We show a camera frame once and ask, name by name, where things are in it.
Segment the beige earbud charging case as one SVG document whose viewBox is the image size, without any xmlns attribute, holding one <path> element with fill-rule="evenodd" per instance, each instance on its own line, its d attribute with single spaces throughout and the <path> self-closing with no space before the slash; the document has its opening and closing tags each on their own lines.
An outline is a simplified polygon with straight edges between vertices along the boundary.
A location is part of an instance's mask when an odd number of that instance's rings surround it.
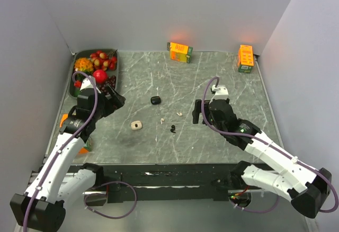
<svg viewBox="0 0 339 232">
<path fill-rule="evenodd" d="M 140 129 L 142 129 L 142 122 L 141 121 L 133 121 L 132 123 L 131 123 L 131 129 L 133 130 L 133 131 L 137 131 L 137 130 L 140 130 Z"/>
</svg>

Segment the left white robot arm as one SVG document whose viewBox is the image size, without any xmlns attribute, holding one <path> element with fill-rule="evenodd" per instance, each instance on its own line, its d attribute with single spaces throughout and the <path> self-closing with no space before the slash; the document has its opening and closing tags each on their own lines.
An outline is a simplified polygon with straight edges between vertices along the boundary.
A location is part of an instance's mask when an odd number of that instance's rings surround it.
<svg viewBox="0 0 339 232">
<path fill-rule="evenodd" d="M 56 144 L 39 174 L 24 194 L 13 195 L 10 207 L 23 230 L 57 231 L 66 209 L 87 189 L 100 190 L 105 183 L 102 166 L 86 163 L 75 177 L 63 183 L 75 156 L 86 144 L 96 123 L 125 104 L 125 97 L 106 86 L 106 96 L 89 85 L 82 88 L 59 130 Z"/>
</svg>

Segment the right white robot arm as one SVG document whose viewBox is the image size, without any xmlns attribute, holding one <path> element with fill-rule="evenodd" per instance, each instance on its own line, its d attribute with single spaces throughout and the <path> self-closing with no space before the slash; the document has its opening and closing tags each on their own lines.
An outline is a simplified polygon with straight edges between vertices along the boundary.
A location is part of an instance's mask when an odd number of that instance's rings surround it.
<svg viewBox="0 0 339 232">
<path fill-rule="evenodd" d="M 271 168 L 265 171 L 248 162 L 239 162 L 231 176 L 234 187 L 243 189 L 249 185 L 265 189 L 290 201 L 305 217 L 317 216 L 331 192 L 330 171 L 308 166 L 291 156 L 255 124 L 238 118 L 229 99 L 196 100 L 192 112 L 194 124 L 199 122 L 200 115 L 205 116 L 204 124 L 211 124 L 230 144 Z"/>
</svg>

